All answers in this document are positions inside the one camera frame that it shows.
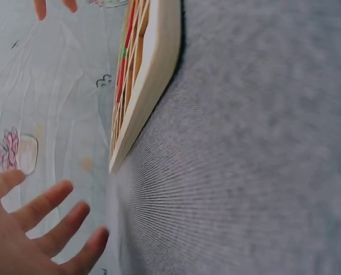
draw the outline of wooden tray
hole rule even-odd
[[[111,129],[116,172],[164,92],[181,47],[181,0],[131,0],[123,24]]]

